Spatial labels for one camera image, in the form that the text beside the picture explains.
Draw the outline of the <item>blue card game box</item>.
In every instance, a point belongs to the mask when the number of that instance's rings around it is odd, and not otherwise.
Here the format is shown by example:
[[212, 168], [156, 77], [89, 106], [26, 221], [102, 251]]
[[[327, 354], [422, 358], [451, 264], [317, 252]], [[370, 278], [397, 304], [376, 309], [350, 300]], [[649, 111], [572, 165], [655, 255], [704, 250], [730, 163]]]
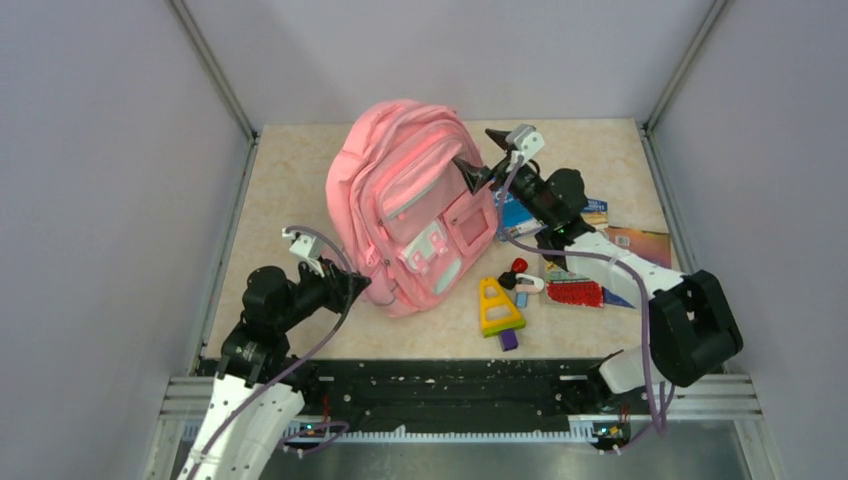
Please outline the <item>blue card game box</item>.
[[505, 243], [508, 238], [533, 235], [546, 228], [546, 225], [537, 220], [511, 193], [502, 194], [502, 190], [498, 190], [493, 197], [495, 213], [499, 215], [499, 222], [503, 227], [502, 231], [496, 231], [500, 242]]

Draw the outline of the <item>pink student backpack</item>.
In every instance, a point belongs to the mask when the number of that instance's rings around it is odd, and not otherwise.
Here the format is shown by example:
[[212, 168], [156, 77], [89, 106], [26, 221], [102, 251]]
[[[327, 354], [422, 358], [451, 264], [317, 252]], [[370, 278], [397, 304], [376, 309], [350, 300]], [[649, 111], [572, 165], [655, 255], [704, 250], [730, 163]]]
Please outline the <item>pink student backpack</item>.
[[363, 113], [329, 168], [330, 218], [388, 316], [437, 306], [495, 237], [493, 195], [472, 193], [456, 159], [482, 163], [457, 112], [400, 99]]

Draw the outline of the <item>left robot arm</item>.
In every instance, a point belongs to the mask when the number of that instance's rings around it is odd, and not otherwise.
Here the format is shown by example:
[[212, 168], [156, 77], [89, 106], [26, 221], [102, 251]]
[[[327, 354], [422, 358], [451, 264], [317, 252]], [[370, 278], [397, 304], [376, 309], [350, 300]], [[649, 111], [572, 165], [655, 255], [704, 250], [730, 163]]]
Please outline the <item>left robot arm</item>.
[[315, 366], [290, 352], [289, 330], [321, 309], [345, 315], [370, 285], [320, 259], [289, 279], [276, 266], [254, 270], [240, 320], [221, 348], [212, 394], [181, 479], [257, 479], [299, 413], [319, 404]]

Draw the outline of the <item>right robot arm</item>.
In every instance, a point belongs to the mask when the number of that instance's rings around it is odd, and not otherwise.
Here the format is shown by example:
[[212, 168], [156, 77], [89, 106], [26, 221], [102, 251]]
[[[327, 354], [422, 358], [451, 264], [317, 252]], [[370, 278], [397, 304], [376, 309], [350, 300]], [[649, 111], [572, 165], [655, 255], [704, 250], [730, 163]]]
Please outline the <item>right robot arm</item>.
[[544, 140], [534, 126], [486, 134], [504, 157], [492, 168], [454, 158], [468, 189], [510, 194], [543, 225], [534, 252], [641, 310], [639, 346], [612, 354], [589, 375], [586, 397], [594, 409], [612, 412], [627, 392], [659, 382], [688, 387], [741, 352], [743, 337], [715, 275], [661, 267], [590, 225], [582, 216], [588, 198], [581, 173], [539, 172], [534, 157]]

